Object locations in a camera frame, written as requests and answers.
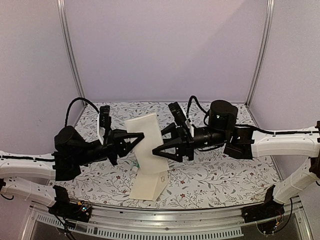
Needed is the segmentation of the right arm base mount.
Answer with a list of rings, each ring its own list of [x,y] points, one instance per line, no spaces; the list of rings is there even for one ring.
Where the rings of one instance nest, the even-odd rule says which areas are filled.
[[[267,189],[263,203],[246,206],[241,209],[241,216],[245,223],[273,218],[285,213],[284,204],[274,201],[274,188],[275,185],[272,185]]]

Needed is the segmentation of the cream envelope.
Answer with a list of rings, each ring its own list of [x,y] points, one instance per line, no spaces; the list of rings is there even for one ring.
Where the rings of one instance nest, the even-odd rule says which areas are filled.
[[[130,199],[143,201],[156,201],[169,182],[168,171],[155,174],[137,172],[136,178],[129,194]]]

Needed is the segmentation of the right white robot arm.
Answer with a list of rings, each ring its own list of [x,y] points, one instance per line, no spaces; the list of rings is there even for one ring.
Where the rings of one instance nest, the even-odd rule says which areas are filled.
[[[269,218],[306,187],[320,179],[320,125],[296,130],[264,130],[248,124],[238,124],[238,108],[228,101],[215,100],[206,111],[203,127],[193,127],[189,111],[177,102],[168,105],[174,123],[165,127],[162,135],[170,138],[152,150],[155,156],[182,162],[194,159],[194,151],[223,147],[231,158],[251,160],[265,156],[304,156],[305,166],[284,181],[271,186],[258,213]]]

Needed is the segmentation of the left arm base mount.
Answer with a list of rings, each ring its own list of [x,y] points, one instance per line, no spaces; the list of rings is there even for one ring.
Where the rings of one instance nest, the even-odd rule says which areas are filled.
[[[80,200],[71,202],[68,192],[64,187],[54,185],[54,204],[48,207],[48,212],[52,215],[65,219],[88,223],[92,214],[92,205],[89,202]]]

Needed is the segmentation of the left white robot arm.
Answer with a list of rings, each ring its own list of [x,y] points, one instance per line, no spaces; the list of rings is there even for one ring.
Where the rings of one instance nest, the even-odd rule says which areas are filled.
[[[45,186],[27,180],[28,177],[71,181],[81,174],[81,167],[108,160],[116,166],[144,139],[142,132],[109,129],[102,140],[87,142],[72,126],[64,127],[54,138],[56,151],[43,156],[0,153],[0,193],[19,195],[49,208],[53,206],[63,216],[74,213],[68,192],[60,186]]]

